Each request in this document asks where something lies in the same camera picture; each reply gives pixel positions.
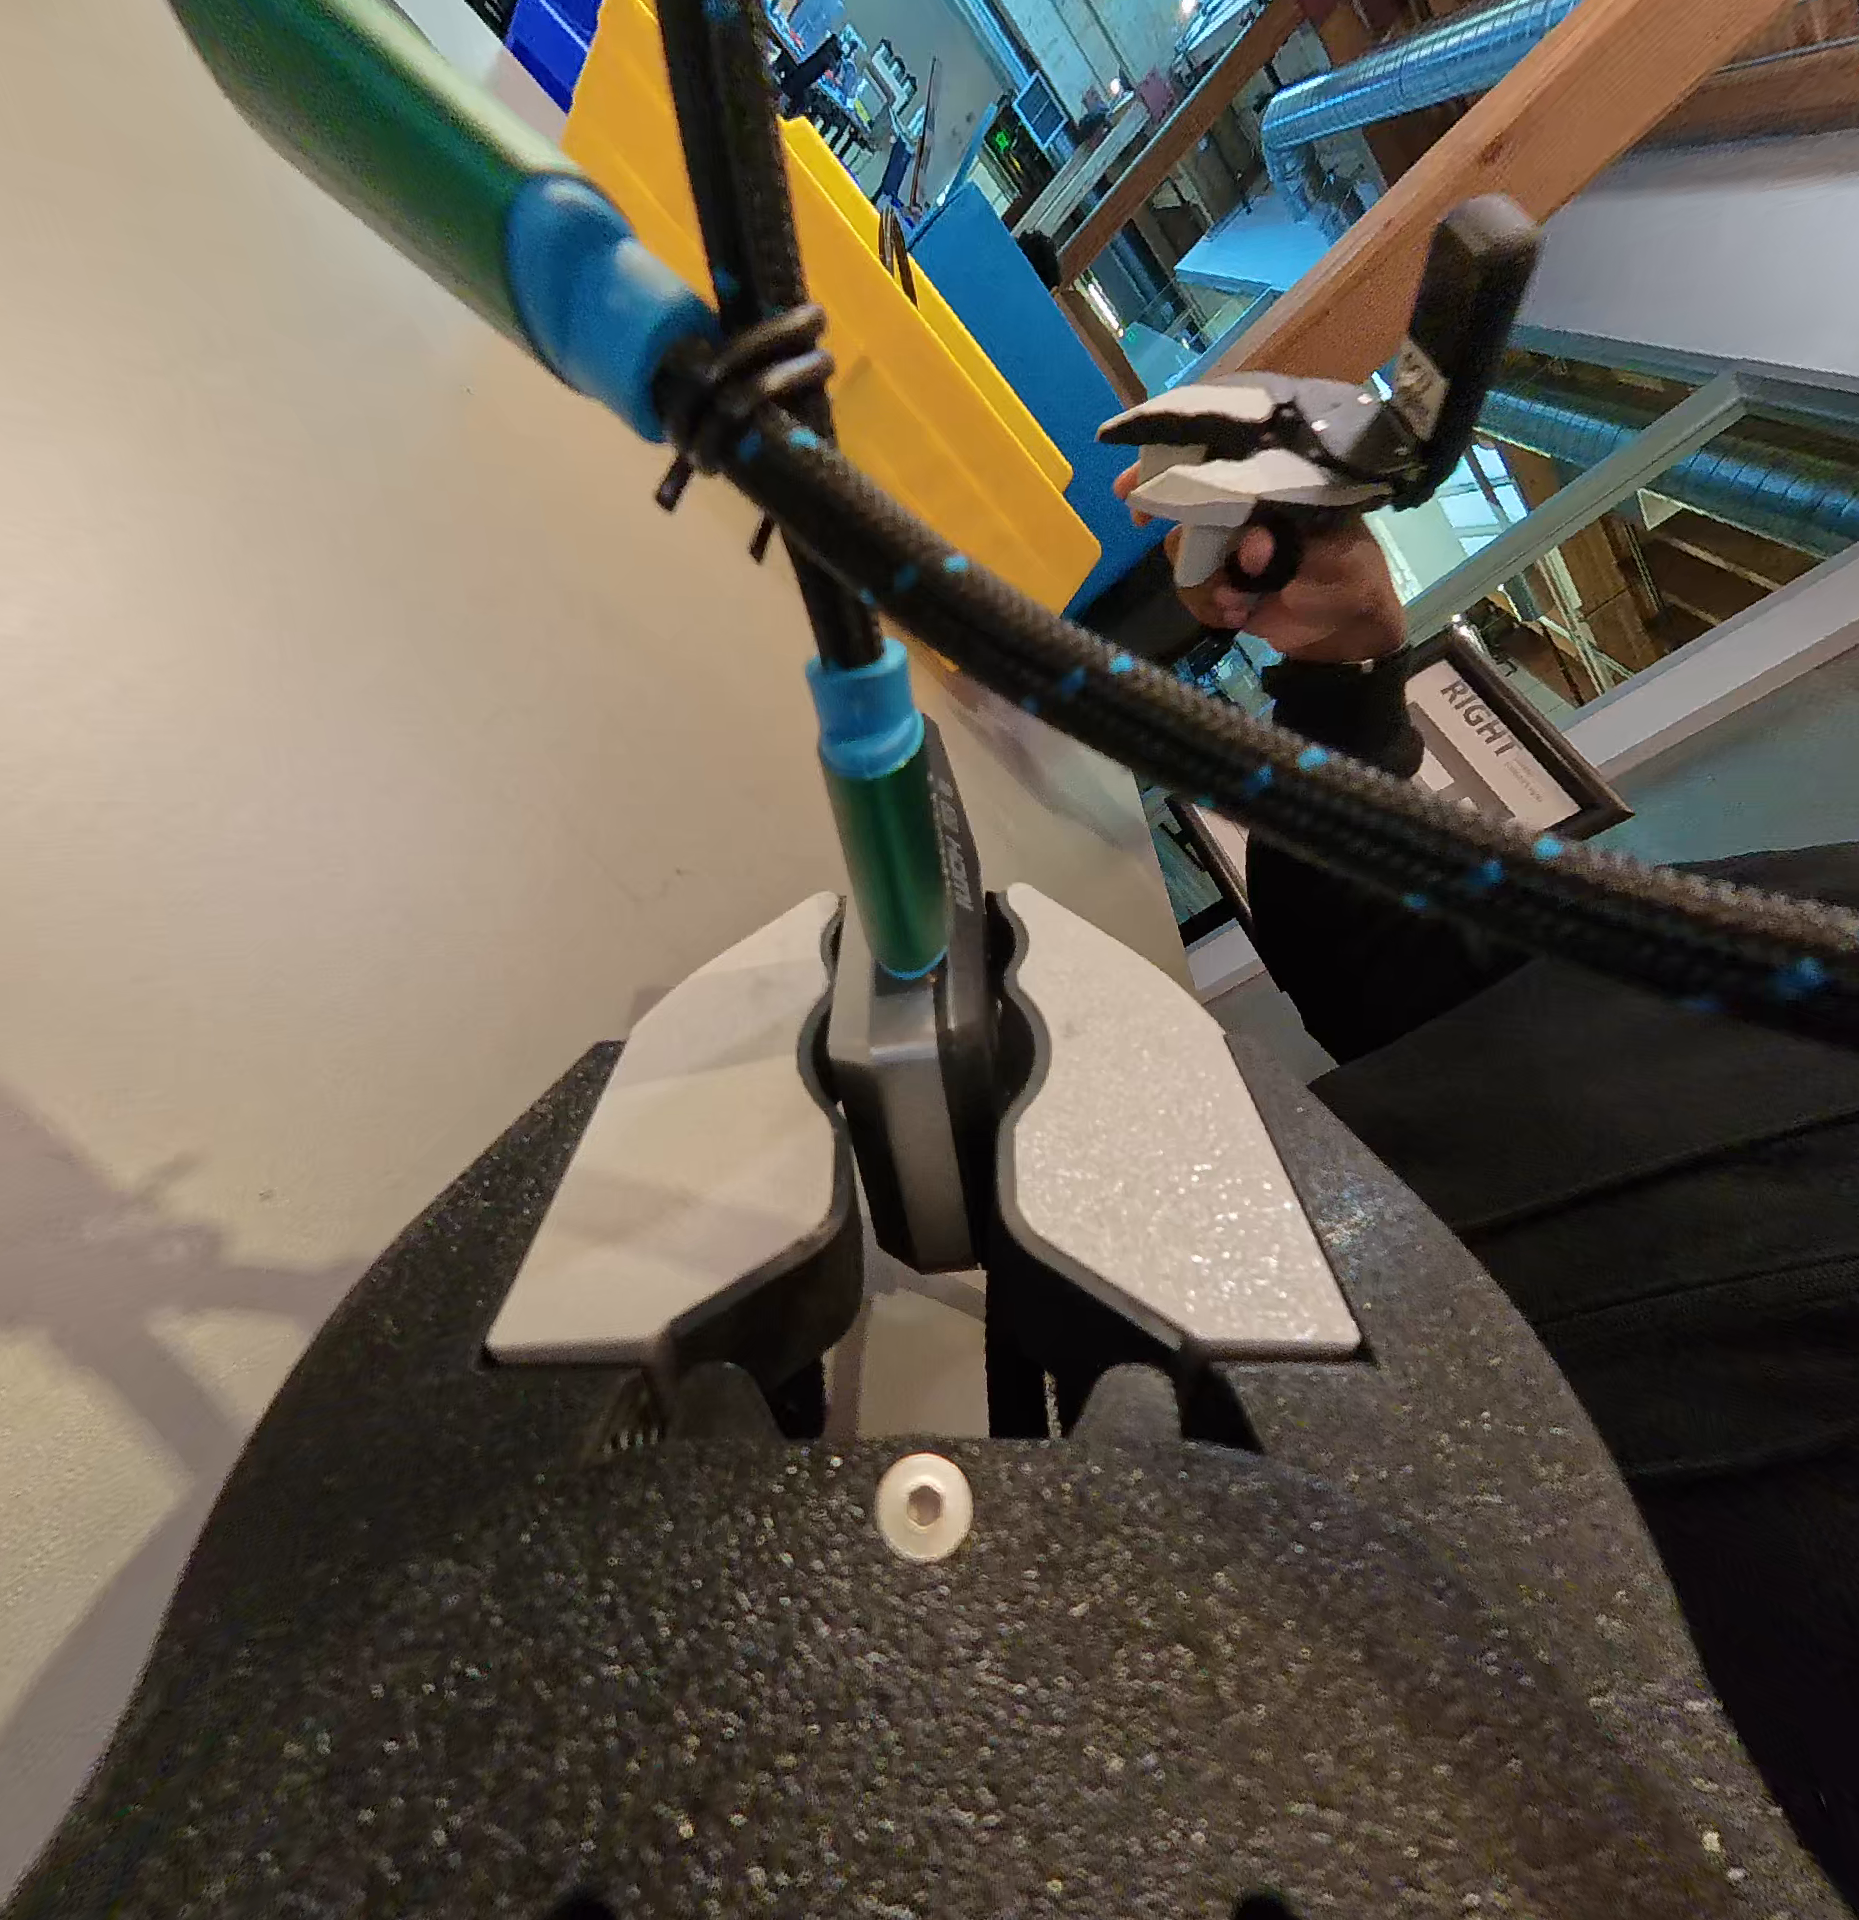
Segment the yellow plastic bin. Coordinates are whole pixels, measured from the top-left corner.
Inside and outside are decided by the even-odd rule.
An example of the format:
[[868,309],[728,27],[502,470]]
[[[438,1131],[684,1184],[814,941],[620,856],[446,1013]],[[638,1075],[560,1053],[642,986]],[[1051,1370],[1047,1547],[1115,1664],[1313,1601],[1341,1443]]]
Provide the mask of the yellow plastic bin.
[[[904,509],[1061,612],[1101,557],[1067,504],[1073,468],[934,280],[902,285],[880,216],[808,123],[782,137],[810,296],[828,316],[846,454]],[[654,4],[606,3],[562,149],[638,238],[712,298]]]

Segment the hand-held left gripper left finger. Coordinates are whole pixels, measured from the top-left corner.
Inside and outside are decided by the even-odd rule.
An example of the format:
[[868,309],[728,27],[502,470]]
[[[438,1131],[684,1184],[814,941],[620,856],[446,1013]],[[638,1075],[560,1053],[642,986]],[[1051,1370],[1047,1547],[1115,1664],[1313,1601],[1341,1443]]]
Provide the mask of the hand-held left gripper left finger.
[[800,1370],[854,1322],[862,1226],[816,1042],[818,893],[636,1020],[488,1336],[498,1367]]

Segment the person's dark clothing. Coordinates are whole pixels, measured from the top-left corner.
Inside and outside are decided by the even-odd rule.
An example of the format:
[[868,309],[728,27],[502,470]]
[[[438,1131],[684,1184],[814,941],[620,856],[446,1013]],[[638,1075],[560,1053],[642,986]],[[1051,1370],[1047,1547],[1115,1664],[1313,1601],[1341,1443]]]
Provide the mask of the person's dark clothing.
[[1513,1300],[1727,1717],[1859,1916],[1859,1054],[1255,853],[1317,1096]]

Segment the framed sign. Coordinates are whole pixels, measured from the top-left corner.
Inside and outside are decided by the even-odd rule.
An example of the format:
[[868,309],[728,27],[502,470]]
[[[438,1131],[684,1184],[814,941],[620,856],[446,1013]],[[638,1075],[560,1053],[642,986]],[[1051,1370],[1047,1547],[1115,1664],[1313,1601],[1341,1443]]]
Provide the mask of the framed sign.
[[1517,832],[1585,844],[1633,809],[1479,645],[1459,631],[1411,647],[1403,695],[1423,788]]

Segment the person's right hand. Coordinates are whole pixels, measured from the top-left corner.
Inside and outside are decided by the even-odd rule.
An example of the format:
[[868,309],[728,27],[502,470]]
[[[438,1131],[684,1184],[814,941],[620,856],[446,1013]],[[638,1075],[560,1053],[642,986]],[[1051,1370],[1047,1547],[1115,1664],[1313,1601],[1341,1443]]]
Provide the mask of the person's right hand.
[[1277,547],[1277,527],[1245,525],[1233,549],[1237,573],[1219,569],[1175,588],[1181,609],[1203,629],[1249,635],[1289,661],[1359,664],[1407,645],[1387,558],[1365,521],[1303,527],[1295,571],[1273,590]]

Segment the blue panel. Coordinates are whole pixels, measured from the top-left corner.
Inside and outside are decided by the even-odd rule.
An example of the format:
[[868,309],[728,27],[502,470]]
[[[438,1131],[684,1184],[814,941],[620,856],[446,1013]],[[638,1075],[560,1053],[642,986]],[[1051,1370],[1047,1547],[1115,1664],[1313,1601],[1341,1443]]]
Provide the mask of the blue panel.
[[1063,565],[1067,616],[1135,655],[1167,661],[1193,640],[1195,626],[1175,600],[1161,525],[1135,525],[1113,495],[1129,452],[1097,441],[1097,428],[1125,403],[978,184],[956,190],[918,232],[914,262],[1069,467],[1061,498],[1097,543],[1097,557]]

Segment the wooden ceiling beam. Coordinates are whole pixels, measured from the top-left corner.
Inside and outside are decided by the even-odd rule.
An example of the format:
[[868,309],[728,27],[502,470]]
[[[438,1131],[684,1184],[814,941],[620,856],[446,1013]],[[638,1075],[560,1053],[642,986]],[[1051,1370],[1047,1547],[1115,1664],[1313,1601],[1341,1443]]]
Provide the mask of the wooden ceiling beam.
[[1365,383],[1407,331],[1433,230],[1503,195],[1547,221],[1783,3],[1587,3],[1551,28],[1219,357],[1213,374]]

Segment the silver air duct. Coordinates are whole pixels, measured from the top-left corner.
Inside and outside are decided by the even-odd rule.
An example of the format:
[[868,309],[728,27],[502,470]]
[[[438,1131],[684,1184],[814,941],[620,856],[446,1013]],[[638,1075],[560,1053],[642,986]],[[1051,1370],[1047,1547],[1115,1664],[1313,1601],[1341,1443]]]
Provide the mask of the silver air duct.
[[1571,474],[1651,437],[1675,459],[1645,473],[1641,493],[1759,541],[1825,560],[1859,544],[1859,401],[1735,380],[1709,434],[1661,422],[1701,386],[1517,353],[1483,403],[1479,432]]
[[1325,137],[1479,94],[1533,53],[1575,3],[1503,3],[1447,16],[1427,30],[1277,93],[1261,117],[1267,163]]

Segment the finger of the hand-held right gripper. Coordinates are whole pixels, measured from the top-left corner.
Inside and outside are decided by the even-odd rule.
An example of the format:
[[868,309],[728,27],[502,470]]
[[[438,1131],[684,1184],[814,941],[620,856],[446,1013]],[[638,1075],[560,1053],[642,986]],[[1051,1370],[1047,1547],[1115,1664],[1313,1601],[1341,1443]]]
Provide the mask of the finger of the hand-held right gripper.
[[1251,454],[1295,446],[1325,406],[1325,380],[1285,374],[1229,374],[1183,383],[1103,420],[1095,441],[1117,449],[1185,446],[1209,454]]
[[1149,519],[1249,519],[1259,509],[1367,513],[1379,487],[1351,480],[1283,446],[1243,459],[1201,446],[1147,446],[1135,462],[1131,513]]

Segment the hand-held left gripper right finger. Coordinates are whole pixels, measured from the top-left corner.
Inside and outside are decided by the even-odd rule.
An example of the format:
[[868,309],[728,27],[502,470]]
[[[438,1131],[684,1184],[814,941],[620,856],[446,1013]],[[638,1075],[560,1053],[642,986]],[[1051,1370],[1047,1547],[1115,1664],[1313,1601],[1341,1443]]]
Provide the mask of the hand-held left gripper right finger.
[[998,1135],[1012,1244],[1169,1356],[1343,1363],[1363,1334],[1219,1025],[1024,882],[1004,1013],[1029,1069]]

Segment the person's right forearm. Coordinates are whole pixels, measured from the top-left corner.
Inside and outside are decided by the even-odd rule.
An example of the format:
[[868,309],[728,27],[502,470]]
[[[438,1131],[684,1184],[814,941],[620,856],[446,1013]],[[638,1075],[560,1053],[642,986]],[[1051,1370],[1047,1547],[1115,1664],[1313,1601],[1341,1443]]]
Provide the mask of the person's right forearm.
[[[1305,742],[1395,778],[1419,771],[1421,737],[1395,656],[1365,667],[1289,658],[1267,669],[1261,684],[1275,725]],[[1421,912],[1263,839],[1247,847],[1245,899],[1253,948],[1335,1064],[1393,1044],[1425,1020],[1441,931]]]

